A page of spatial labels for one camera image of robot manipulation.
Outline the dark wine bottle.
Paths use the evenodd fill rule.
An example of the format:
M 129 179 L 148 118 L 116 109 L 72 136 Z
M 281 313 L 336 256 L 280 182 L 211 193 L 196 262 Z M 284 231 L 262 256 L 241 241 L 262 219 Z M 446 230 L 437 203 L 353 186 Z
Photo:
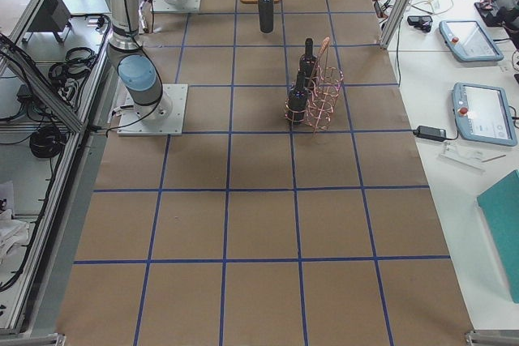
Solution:
M 273 31 L 274 0 L 258 0 L 259 28 L 262 33 Z
M 309 88 L 312 72 L 315 68 L 316 56 L 313 54 L 313 39 L 308 37 L 305 40 L 304 54 L 299 58 L 299 70 L 305 76 L 305 87 Z

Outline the dark wine bottle end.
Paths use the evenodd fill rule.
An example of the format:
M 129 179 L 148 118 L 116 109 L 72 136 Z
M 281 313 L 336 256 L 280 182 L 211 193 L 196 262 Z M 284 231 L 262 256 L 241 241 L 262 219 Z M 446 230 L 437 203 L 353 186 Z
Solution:
M 299 125 L 303 122 L 308 96 L 305 74 L 299 70 L 295 84 L 289 90 L 285 107 L 285 117 L 292 125 Z

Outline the blue teach pendant far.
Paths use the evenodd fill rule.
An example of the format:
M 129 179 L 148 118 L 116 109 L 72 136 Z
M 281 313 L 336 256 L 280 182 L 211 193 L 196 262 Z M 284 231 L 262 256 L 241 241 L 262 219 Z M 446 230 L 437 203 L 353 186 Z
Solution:
M 439 32 L 460 62 L 498 62 L 504 55 L 476 20 L 442 20 Z

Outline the blue teach pendant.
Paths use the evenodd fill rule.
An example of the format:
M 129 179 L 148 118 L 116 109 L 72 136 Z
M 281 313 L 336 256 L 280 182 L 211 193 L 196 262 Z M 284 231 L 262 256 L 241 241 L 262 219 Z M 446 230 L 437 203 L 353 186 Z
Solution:
M 472 83 L 455 83 L 453 112 L 463 139 L 517 146 L 512 115 L 503 88 Z
M 476 20 L 442 20 L 439 32 L 460 62 L 498 62 L 504 55 Z

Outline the black power adapter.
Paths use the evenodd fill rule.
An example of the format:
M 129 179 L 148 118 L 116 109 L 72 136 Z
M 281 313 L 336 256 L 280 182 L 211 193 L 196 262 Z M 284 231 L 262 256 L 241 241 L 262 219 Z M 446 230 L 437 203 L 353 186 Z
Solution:
M 445 129 L 430 126 L 417 126 L 413 135 L 420 139 L 428 139 L 436 142 L 444 142 L 447 139 Z

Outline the blue teach pendant near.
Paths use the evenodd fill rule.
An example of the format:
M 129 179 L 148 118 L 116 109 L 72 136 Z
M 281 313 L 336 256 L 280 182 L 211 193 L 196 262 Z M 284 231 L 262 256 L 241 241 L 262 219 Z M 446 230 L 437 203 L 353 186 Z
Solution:
M 463 139 L 517 146 L 512 115 L 503 88 L 472 83 L 455 83 L 453 112 Z

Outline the clear acrylic holder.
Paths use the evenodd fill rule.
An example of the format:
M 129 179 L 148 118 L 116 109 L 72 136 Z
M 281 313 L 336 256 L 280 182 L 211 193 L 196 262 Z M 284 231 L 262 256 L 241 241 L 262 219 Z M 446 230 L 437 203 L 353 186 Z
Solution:
M 453 141 L 444 142 L 443 149 L 439 153 L 439 158 L 456 162 L 465 167 L 475 169 L 480 173 L 485 172 L 485 168 L 483 167 L 483 153 L 481 151 L 459 147 L 459 145 Z

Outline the teal box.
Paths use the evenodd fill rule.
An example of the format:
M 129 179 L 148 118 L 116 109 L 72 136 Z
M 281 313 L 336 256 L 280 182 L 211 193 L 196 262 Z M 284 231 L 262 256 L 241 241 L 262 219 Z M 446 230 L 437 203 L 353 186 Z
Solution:
M 509 292 L 518 303 L 518 170 L 477 197 L 500 256 Z

